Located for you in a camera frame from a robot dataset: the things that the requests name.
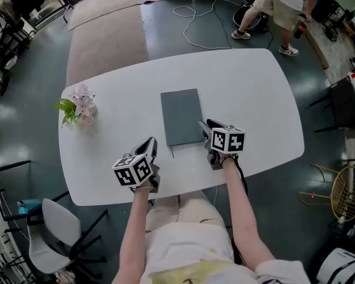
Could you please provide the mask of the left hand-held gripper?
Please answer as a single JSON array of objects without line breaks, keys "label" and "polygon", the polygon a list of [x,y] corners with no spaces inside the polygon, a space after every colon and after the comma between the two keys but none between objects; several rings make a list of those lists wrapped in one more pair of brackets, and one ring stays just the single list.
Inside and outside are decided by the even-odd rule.
[{"label": "left hand-held gripper", "polygon": [[120,186],[128,187],[133,193],[144,183],[149,183],[151,193],[158,193],[160,168],[154,164],[157,156],[157,140],[149,137],[136,145],[129,153],[117,160],[111,167]]}]

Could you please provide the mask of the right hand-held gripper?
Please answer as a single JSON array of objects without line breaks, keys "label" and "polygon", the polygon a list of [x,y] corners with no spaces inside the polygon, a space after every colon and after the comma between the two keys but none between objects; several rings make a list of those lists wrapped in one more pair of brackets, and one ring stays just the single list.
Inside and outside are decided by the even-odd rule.
[{"label": "right hand-held gripper", "polygon": [[221,159],[230,157],[237,159],[238,154],[244,149],[246,132],[240,128],[227,126],[219,121],[207,119],[206,122],[198,121],[205,139],[207,160],[212,170],[222,168]]}]

